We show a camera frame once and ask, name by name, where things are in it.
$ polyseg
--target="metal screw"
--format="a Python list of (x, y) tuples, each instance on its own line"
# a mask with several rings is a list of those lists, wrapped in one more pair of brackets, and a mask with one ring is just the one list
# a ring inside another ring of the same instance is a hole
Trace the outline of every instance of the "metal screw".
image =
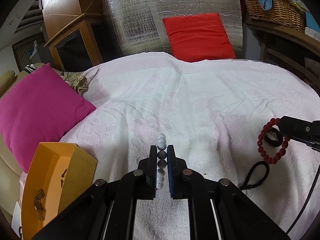
[(184, 175), (189, 176), (189, 175), (192, 174), (192, 170), (190, 170), (190, 169), (184, 169), (184, 170), (182, 171), (182, 173), (183, 173)]
[(133, 171), (134, 176), (141, 176), (143, 174), (142, 170), (135, 170)]
[(105, 180), (104, 179), (97, 179), (94, 184), (97, 186), (97, 187), (101, 187), (103, 184), (105, 184)]
[(228, 179), (221, 179), (220, 180), (221, 185), (223, 186), (229, 186), (230, 185), (230, 180)]

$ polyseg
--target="shelf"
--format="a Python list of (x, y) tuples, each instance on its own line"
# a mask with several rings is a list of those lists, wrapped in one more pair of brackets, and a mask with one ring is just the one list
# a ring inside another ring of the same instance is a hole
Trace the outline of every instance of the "shelf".
[(320, 42), (302, 32), (298, 32), (288, 27), (284, 27), (281, 25), (273, 24), (273, 23), (263, 22), (263, 21), (247, 19), (245, 23), (251, 29), (278, 35), (289, 41), (299, 44), (304, 48), (308, 49), (309, 51), (313, 52), (314, 54), (316, 54), (318, 57), (320, 57)]

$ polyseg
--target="black cable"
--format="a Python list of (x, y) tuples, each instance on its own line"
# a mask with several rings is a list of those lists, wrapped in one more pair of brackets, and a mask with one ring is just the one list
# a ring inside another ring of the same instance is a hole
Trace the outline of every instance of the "black cable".
[[(260, 166), (260, 165), (265, 166), (265, 168), (266, 168), (266, 173), (264, 174), (263, 178), (260, 179), (256, 184), (248, 185), (249, 179), (250, 179), (253, 171), (255, 170), (256, 167), (258, 167), (258, 166)], [(244, 181), (243, 185), (239, 187), (239, 190), (253, 189), (253, 188), (259, 187), (259, 186), (266, 180), (266, 178), (268, 177), (269, 171), (270, 171), (269, 164), (266, 163), (265, 161), (260, 161), (260, 162), (255, 163), (255, 164), (251, 167), (251, 169), (249, 170), (249, 173), (248, 173), (247, 177), (245, 178), (245, 181)]]
[(312, 185), (311, 185), (311, 188), (310, 188), (309, 194), (308, 194), (308, 196), (307, 196), (307, 198), (306, 198), (306, 201), (304, 202), (304, 204), (303, 204), (303, 206), (302, 206), (302, 208), (301, 208), (298, 216), (296, 217), (296, 219), (294, 220), (294, 222), (292, 223), (292, 225), (289, 227), (289, 229), (286, 231), (286, 234), (288, 234), (288, 233), (291, 231), (291, 229), (292, 229), (292, 228), (294, 227), (294, 225), (298, 222), (299, 218), (301, 217), (302, 213), (304, 212), (304, 210), (305, 210), (305, 208), (306, 208), (306, 206), (307, 206), (307, 204), (308, 204), (308, 202), (309, 202), (309, 199), (310, 199), (310, 197), (311, 197), (311, 194), (312, 194), (312, 192), (313, 192), (313, 189), (314, 189), (315, 186), (316, 186), (317, 180), (318, 180), (318, 178), (319, 178), (319, 174), (320, 174), (320, 165), (319, 165), (319, 167), (318, 167), (316, 176), (315, 176), (315, 178), (313, 179), (313, 183), (312, 183)]

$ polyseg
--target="wicker basket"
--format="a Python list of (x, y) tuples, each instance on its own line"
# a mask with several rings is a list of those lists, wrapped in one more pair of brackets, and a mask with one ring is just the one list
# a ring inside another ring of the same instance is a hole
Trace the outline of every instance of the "wicker basket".
[(304, 13), (290, 0), (272, 0), (272, 8), (264, 11), (258, 0), (244, 0), (250, 20), (283, 25), (304, 32)]

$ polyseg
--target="red bead bracelet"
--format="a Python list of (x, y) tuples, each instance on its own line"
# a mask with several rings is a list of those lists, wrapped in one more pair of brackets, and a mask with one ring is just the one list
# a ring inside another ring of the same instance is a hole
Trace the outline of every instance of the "red bead bracelet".
[(263, 149), (262, 147), (262, 143), (263, 143), (263, 139), (264, 137), (267, 135), (267, 133), (269, 132), (269, 130), (274, 126), (278, 126), (280, 121), (280, 118), (271, 118), (270, 121), (265, 124), (263, 126), (263, 130), (261, 131), (261, 133), (258, 135), (258, 141), (257, 141), (257, 145), (259, 146), (258, 148), (258, 152), (260, 152), (261, 157), (263, 157), (263, 160), (265, 162), (267, 162), (268, 164), (276, 164), (282, 156), (285, 155), (285, 149), (287, 149), (288, 145), (289, 145), (289, 141), (290, 141), (290, 137), (285, 135), (284, 136), (284, 141), (281, 144), (281, 149), (279, 150), (279, 152), (276, 153), (275, 157), (269, 157), (269, 155), (267, 154), (267, 152)]

